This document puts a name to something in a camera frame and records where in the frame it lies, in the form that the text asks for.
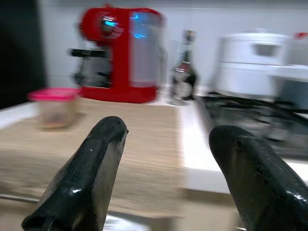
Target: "dark glass bottle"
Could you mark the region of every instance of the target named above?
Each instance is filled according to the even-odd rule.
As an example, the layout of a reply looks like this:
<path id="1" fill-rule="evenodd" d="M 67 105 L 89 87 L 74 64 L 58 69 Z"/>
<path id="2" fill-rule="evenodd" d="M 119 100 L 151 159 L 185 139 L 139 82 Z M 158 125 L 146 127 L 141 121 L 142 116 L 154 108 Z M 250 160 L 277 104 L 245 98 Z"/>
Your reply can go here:
<path id="1" fill-rule="evenodd" d="M 184 55 L 180 64 L 173 70 L 171 98 L 176 100 L 193 100 L 194 88 L 197 81 L 196 73 L 191 64 L 191 53 L 194 32 L 184 32 Z"/>

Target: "red coffee machine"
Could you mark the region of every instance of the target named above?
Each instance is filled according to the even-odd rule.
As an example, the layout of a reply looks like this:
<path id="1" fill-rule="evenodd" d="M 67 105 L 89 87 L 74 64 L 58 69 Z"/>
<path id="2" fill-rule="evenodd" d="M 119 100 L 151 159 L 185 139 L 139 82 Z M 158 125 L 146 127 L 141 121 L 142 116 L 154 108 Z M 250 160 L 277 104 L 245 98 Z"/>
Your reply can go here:
<path id="1" fill-rule="evenodd" d="M 72 56 L 82 58 L 74 79 L 83 97 L 129 103 L 156 98 L 162 64 L 160 13 L 106 5 L 88 9 L 79 28 L 83 39 L 96 46 L 71 50 Z"/>

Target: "woven placemat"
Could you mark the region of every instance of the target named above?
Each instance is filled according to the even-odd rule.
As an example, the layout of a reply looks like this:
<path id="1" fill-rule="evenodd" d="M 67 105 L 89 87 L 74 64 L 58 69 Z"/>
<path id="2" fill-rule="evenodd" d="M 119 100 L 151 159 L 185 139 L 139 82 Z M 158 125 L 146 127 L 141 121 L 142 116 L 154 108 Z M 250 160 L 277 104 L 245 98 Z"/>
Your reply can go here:
<path id="1" fill-rule="evenodd" d="M 176 108 L 80 99 L 65 130 L 44 131 L 30 118 L 0 130 L 0 191 L 40 197 L 54 174 L 103 117 L 122 118 L 129 134 L 109 210 L 137 216 L 180 215 L 182 170 Z"/>

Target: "white rice cooker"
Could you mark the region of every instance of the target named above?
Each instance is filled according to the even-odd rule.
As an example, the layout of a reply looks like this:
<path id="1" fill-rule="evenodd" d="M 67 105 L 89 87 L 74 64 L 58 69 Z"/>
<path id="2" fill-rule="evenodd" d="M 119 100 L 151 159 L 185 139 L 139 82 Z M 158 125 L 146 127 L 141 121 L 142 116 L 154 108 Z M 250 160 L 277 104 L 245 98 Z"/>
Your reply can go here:
<path id="1" fill-rule="evenodd" d="M 263 29 L 224 36 L 215 72 L 216 91 L 241 98 L 272 100 L 278 93 L 272 69 L 287 64 L 291 43 L 291 37 Z"/>

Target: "black rubber handle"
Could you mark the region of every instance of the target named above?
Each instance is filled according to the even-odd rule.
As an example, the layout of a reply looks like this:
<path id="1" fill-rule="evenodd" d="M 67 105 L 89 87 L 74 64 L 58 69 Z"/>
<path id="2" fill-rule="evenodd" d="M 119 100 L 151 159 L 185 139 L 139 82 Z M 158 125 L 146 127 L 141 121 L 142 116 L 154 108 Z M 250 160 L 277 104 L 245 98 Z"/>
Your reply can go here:
<path id="1" fill-rule="evenodd" d="M 74 57 L 105 57 L 104 51 L 97 51 L 97 50 L 82 50 L 82 49 L 71 49 L 70 55 Z"/>

